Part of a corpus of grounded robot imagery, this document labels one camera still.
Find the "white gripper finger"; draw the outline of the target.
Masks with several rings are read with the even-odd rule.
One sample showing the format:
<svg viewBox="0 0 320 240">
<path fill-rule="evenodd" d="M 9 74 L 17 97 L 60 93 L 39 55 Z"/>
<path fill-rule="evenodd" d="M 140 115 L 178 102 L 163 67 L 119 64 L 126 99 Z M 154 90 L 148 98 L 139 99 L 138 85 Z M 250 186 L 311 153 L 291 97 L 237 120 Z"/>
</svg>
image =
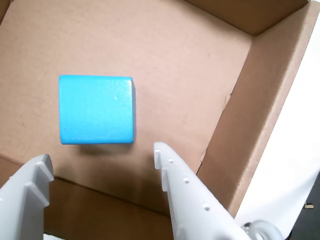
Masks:
<svg viewBox="0 0 320 240">
<path fill-rule="evenodd" d="M 247 240 L 249 236 L 185 161 L 166 143 L 153 144 L 155 169 L 167 193 L 175 240 Z"/>
<path fill-rule="evenodd" d="M 38 155 L 25 163 L 0 189 L 0 238 L 42 240 L 44 208 L 50 205 L 52 160 Z"/>
</svg>

